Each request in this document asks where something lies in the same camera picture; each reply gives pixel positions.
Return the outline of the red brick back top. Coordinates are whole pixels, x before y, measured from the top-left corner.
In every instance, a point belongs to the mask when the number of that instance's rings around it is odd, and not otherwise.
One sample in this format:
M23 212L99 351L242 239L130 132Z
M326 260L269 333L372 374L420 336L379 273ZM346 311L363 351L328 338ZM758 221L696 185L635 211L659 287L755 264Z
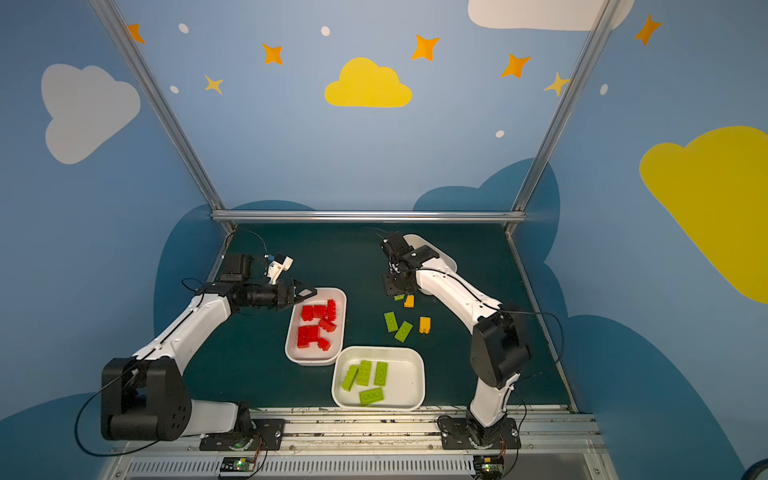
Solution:
M313 305L313 317L318 319L324 319L327 317L326 305Z

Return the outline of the red long brick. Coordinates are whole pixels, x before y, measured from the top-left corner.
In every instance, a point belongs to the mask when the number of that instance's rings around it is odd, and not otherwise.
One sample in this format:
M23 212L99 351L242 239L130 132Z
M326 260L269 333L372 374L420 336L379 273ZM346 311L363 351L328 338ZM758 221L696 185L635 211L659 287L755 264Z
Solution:
M337 304L335 300L328 300L326 306L325 319L331 323L334 323L337 319Z

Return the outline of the red square brick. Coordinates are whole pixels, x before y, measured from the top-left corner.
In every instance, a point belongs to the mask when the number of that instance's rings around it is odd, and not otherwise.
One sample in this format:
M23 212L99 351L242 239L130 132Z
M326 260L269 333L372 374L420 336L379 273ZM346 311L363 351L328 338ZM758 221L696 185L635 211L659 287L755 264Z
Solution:
M330 322L327 319L321 319L318 322L318 326L328 333L333 333L337 328L333 322Z

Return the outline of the green brick low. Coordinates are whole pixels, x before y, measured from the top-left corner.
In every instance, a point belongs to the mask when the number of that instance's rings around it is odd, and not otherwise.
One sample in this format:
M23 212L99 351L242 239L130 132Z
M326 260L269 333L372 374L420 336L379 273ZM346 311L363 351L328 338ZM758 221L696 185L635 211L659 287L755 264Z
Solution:
M404 343L408 338L412 329L413 329L413 325L407 321L404 321L398 328L397 332L395 333L394 338L398 342Z
M377 387L384 387L387 382L388 363L379 361L376 363L374 371L373 384Z
M384 314L384 320L385 320L387 331L389 333L398 331L399 325L394 312L386 312Z

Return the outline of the green brick upturned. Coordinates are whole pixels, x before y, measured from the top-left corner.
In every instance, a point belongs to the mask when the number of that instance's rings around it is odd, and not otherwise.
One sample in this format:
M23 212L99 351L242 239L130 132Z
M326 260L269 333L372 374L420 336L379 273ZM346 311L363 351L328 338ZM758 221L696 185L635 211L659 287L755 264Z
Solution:
M359 392L359 402L363 407L367 407L385 399L384 390L382 387L375 387Z

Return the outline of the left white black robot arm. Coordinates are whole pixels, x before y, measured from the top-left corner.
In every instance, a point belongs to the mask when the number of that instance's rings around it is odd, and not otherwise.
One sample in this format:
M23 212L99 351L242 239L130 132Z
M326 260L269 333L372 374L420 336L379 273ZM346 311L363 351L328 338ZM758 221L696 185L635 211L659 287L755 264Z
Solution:
M102 370L101 435L106 440L174 441L180 437L255 435L246 406L194 400L184 372L214 331L242 308L281 310L300 304L317 290L297 280L284 282L292 258L268 256L260 282L251 280L253 258L227 255L227 272L199 287L185 310L145 347L115 358Z

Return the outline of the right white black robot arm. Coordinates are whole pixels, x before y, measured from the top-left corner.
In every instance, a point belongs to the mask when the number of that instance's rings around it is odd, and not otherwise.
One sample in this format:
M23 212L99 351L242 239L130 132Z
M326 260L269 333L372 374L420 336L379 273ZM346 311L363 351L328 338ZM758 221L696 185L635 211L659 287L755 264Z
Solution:
M470 364L478 377L469 418L483 430L500 424L514 384L532 359L525 314L463 279L453 258L418 235L393 233L380 248L388 264L383 281L389 296L431 295L467 328Z

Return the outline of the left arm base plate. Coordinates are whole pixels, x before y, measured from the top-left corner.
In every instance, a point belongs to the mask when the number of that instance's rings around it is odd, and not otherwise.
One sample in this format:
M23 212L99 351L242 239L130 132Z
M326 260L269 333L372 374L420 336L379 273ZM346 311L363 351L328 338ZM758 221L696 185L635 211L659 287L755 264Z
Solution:
M255 452L280 449L286 420L282 418L252 418L247 427L236 426L232 432L206 435L199 444L200 451Z

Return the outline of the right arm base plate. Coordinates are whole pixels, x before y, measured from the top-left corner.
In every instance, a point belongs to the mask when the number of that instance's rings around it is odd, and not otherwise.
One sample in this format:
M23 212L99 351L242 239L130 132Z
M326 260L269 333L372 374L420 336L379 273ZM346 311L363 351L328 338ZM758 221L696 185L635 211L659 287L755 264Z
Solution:
M484 427L474 418L442 415L436 420L436 425L444 450L501 450L521 446L518 425L510 417Z

